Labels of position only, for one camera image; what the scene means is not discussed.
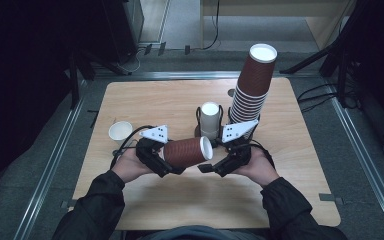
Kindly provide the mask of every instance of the black cable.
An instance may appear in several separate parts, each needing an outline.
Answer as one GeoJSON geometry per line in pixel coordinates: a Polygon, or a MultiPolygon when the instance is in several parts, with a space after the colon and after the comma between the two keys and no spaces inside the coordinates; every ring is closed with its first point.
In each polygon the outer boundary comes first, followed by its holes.
{"type": "Polygon", "coordinates": [[[217,13],[216,13],[216,25],[215,25],[215,27],[216,27],[216,36],[214,38],[213,43],[211,43],[210,46],[202,48],[201,50],[210,49],[214,45],[214,43],[217,41],[217,39],[218,39],[218,32],[219,32],[218,17],[219,17],[219,13],[220,13],[220,0],[217,0],[217,13]]]}
{"type": "Polygon", "coordinates": [[[261,143],[257,142],[257,141],[254,140],[254,139],[251,139],[251,142],[255,142],[255,143],[258,144],[260,147],[263,147],[263,145],[261,145],[261,143]]]}
{"type": "Polygon", "coordinates": [[[335,96],[330,96],[330,97],[328,97],[327,99],[325,99],[325,100],[323,100],[323,101],[321,101],[321,102],[319,102],[319,103],[317,103],[317,104],[314,104],[314,105],[312,105],[312,106],[310,106],[310,107],[307,107],[307,108],[302,109],[301,112],[302,112],[302,113],[305,113],[305,112],[311,111],[311,110],[313,110],[315,107],[322,105],[323,103],[327,102],[328,100],[330,100],[330,99],[332,99],[332,98],[334,98],[334,97],[335,97],[335,96]]]}
{"type": "Polygon", "coordinates": [[[309,93],[309,92],[311,92],[311,91],[314,91],[314,90],[319,89],[319,88],[322,88],[322,87],[332,86],[332,85],[336,85],[336,84],[334,84],[334,83],[328,83],[328,84],[323,84],[323,85],[320,85],[320,86],[317,86],[317,87],[310,88],[310,89],[304,91],[303,93],[301,93],[301,95],[298,96],[297,101],[300,102],[301,98],[302,98],[305,94],[307,94],[307,93],[309,93]]]}
{"type": "Polygon", "coordinates": [[[243,147],[256,147],[256,148],[259,148],[261,150],[265,150],[264,147],[259,142],[255,141],[255,140],[251,140],[251,141],[256,142],[256,144],[254,144],[254,143],[240,144],[240,145],[231,147],[230,150],[231,149],[237,149],[237,148],[243,148],[243,147]]]}
{"type": "Polygon", "coordinates": [[[137,132],[139,132],[140,130],[142,129],[152,129],[154,128],[154,126],[151,126],[151,125],[145,125],[145,126],[142,126],[142,127],[139,127],[137,128],[136,130],[134,130],[127,138],[126,140],[124,140],[123,144],[121,144],[120,148],[113,154],[114,155],[114,158],[113,160],[111,161],[111,165],[110,165],[110,169],[114,167],[115,163],[117,162],[117,159],[119,156],[122,155],[123,153],[123,149],[125,149],[125,145],[129,142],[129,140],[133,137],[133,135],[135,135],[137,132]]]}
{"type": "Polygon", "coordinates": [[[300,100],[298,100],[298,103],[303,103],[303,102],[306,102],[306,101],[315,100],[317,98],[327,97],[327,96],[336,97],[337,93],[336,92],[334,92],[334,93],[324,93],[324,94],[320,94],[320,95],[317,95],[317,96],[312,96],[312,97],[300,99],[300,100]]]}

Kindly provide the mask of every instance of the small white cup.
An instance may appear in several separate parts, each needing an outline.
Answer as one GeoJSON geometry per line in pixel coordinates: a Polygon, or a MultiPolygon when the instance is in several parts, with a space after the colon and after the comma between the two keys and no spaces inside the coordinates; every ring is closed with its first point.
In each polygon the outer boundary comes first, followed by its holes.
{"type": "Polygon", "coordinates": [[[201,106],[201,136],[206,136],[210,140],[218,136],[220,124],[220,107],[217,103],[206,102],[201,106]],[[215,137],[207,136],[206,133],[215,133],[215,137]]]}
{"type": "Polygon", "coordinates": [[[108,130],[108,135],[112,140],[118,143],[121,146],[126,138],[133,132],[132,124],[126,121],[114,123],[108,130]]]}

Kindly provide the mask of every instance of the stack of paper cups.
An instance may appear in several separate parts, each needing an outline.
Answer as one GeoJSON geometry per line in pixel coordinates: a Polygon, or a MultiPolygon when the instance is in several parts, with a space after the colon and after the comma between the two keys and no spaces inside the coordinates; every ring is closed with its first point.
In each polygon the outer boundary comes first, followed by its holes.
{"type": "Polygon", "coordinates": [[[214,140],[219,135],[220,128],[220,108],[217,103],[206,102],[201,106],[199,124],[201,126],[201,136],[214,140]]]}
{"type": "MultiPolygon", "coordinates": [[[[277,51],[270,45],[256,44],[251,47],[233,95],[230,123],[258,118],[270,88],[276,57],[277,51]]],[[[248,139],[250,134],[251,131],[244,137],[248,139]]]]}

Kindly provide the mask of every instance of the table top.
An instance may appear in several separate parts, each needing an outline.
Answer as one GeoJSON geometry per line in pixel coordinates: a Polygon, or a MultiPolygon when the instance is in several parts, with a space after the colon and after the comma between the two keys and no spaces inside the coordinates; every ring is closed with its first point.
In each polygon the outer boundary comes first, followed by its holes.
{"type": "MultiPolygon", "coordinates": [[[[112,151],[118,149],[108,136],[114,122],[129,121],[134,129],[168,125],[170,139],[192,138],[197,126],[196,109],[205,102],[222,105],[222,125],[227,123],[227,109],[233,101],[228,91],[236,83],[236,79],[219,79],[109,84],[73,199],[84,196],[92,180],[109,169],[112,151]]],[[[335,203],[319,198],[319,193],[331,192],[288,79],[272,80],[253,139],[269,150],[279,175],[311,203],[317,222],[339,225],[335,203]]],[[[218,147],[210,163],[225,156],[224,149],[218,147]]],[[[126,184],[126,208],[116,229],[155,230],[194,224],[214,228],[269,227],[260,191],[261,187],[246,177],[202,174],[196,166],[180,176],[144,175],[126,184]]]]}

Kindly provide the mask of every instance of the person's arm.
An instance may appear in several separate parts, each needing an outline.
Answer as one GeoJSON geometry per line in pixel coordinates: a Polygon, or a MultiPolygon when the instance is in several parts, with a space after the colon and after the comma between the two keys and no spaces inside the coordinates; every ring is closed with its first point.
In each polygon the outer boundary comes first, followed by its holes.
{"type": "Polygon", "coordinates": [[[269,217],[270,231],[277,239],[347,239],[338,229],[316,222],[307,199],[277,174],[260,149],[252,148],[248,165],[234,173],[250,178],[263,188],[263,207],[269,217]]]}
{"type": "Polygon", "coordinates": [[[108,239],[124,209],[126,183],[151,173],[128,149],[108,172],[96,177],[86,196],[61,219],[52,239],[108,239]]]}

